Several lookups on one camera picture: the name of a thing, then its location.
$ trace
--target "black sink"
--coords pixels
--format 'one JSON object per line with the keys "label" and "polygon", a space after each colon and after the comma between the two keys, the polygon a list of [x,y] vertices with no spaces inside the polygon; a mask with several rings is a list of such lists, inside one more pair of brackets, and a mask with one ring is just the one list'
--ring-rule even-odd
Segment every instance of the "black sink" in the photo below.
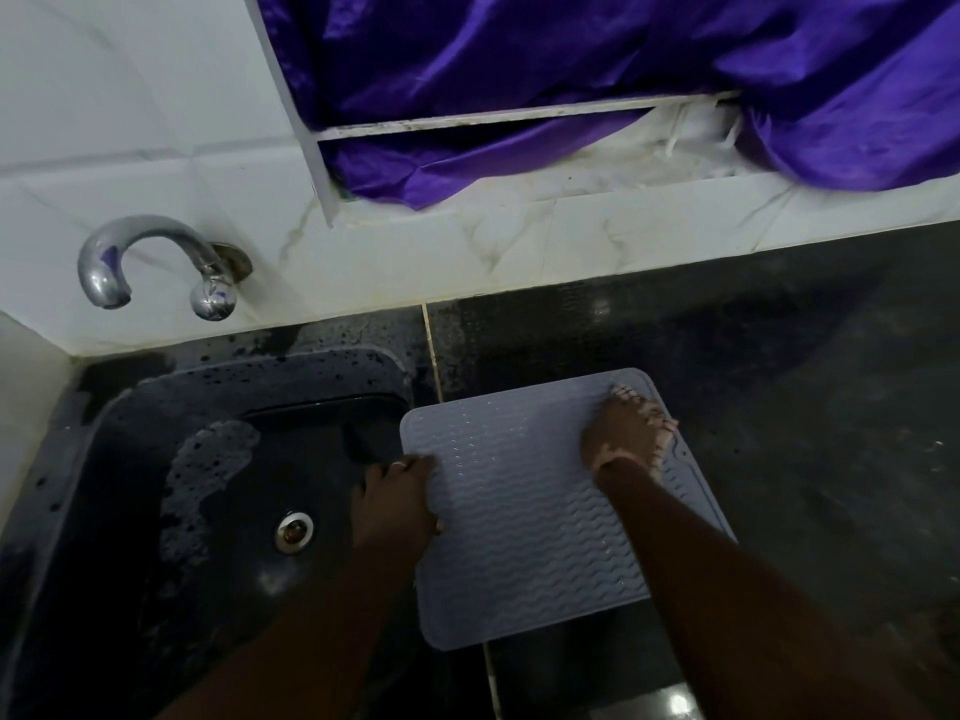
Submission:
{"label": "black sink", "polygon": [[[260,632],[308,572],[332,578],[350,551],[350,490],[366,465],[402,453],[416,379],[377,348],[254,356],[175,369],[102,409],[72,492],[46,506],[66,516],[31,610],[19,636],[6,627],[7,716],[153,717]],[[293,513],[313,532],[291,554],[278,527]],[[7,589],[25,556],[11,543]],[[428,647],[412,585],[395,601],[361,714],[403,706],[491,716],[481,649]]]}

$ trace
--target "person's left arm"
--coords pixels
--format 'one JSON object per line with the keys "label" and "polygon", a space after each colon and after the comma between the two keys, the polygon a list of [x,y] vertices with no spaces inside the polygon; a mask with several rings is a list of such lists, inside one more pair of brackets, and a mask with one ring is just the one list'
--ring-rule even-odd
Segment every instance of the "person's left arm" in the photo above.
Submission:
{"label": "person's left arm", "polygon": [[309,584],[258,638],[232,654],[157,720],[343,720],[355,712],[391,600],[410,582],[437,529],[426,507],[432,457],[373,465],[354,491],[353,552],[325,595]]}

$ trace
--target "cloth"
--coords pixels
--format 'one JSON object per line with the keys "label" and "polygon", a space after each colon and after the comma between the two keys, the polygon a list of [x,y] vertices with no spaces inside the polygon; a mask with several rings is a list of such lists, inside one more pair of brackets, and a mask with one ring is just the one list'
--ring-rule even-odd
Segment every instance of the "cloth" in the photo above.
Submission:
{"label": "cloth", "polygon": [[[768,160],[882,190],[960,171],[960,0],[258,0],[314,129],[743,90]],[[320,145],[357,195],[420,209],[530,171],[641,112]]]}

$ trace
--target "curved faucet spout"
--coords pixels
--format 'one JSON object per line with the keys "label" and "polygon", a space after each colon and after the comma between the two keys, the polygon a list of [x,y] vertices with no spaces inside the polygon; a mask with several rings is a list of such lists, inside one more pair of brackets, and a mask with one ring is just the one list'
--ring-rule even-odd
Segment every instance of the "curved faucet spout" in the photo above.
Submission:
{"label": "curved faucet spout", "polygon": [[120,266],[133,243],[165,237],[183,250],[202,278],[190,291],[193,312],[206,321],[222,321],[234,313],[237,298],[234,274],[199,232],[169,216],[122,216],[91,234],[79,250],[77,273],[83,292],[101,308],[122,308],[131,289]]}

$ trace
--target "sink drain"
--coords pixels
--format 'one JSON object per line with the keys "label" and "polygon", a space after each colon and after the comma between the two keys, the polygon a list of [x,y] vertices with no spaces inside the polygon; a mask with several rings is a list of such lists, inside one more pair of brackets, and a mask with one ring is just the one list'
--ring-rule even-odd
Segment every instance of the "sink drain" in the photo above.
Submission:
{"label": "sink drain", "polygon": [[292,555],[303,551],[313,538],[313,518],[305,512],[291,512],[276,526],[273,545],[280,553]]}

